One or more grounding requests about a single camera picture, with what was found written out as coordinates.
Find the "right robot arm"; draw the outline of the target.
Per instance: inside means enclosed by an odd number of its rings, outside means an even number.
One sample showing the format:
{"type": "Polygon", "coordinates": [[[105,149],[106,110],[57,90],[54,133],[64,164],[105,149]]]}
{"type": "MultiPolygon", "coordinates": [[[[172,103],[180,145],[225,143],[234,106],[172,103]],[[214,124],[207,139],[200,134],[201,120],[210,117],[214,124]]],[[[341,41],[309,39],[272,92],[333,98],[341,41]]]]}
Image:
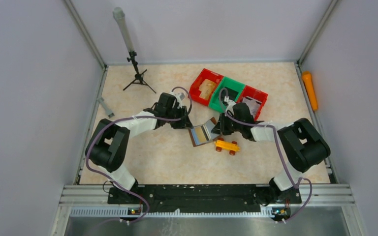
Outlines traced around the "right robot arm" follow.
{"type": "Polygon", "coordinates": [[[252,142],[276,144],[283,166],[269,182],[269,197],[276,203],[283,202],[289,196],[289,190],[298,187],[303,174],[331,154],[329,145],[308,119],[300,118],[286,126],[256,121],[245,103],[226,109],[212,129],[212,133],[224,136],[234,132],[252,142]]]}

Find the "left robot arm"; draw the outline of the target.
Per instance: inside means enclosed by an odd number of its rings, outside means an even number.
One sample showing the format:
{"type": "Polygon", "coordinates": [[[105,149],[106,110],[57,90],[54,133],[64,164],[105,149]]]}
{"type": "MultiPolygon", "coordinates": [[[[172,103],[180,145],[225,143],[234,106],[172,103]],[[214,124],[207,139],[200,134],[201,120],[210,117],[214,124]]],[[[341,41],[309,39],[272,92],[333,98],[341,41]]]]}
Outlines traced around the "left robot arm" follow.
{"type": "Polygon", "coordinates": [[[191,129],[191,107],[183,104],[185,98],[190,98],[188,93],[163,92],[153,106],[134,116],[116,121],[104,118],[97,124],[85,150],[86,166],[112,181],[120,189],[119,196],[124,202],[133,203],[138,197],[138,190],[134,187],[137,180],[124,164],[130,138],[167,123],[173,129],[191,129]]]}

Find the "brown leather card holder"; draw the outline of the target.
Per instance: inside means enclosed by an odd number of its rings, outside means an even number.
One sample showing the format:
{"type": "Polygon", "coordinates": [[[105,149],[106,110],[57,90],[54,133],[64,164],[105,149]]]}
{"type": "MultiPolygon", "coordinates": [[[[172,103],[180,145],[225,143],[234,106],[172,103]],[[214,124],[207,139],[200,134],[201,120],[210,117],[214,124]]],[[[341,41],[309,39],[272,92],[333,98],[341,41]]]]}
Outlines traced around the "brown leather card holder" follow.
{"type": "Polygon", "coordinates": [[[193,147],[198,147],[216,141],[220,135],[213,133],[212,130],[217,123],[217,120],[212,117],[204,124],[197,125],[189,129],[189,136],[193,147]]]}

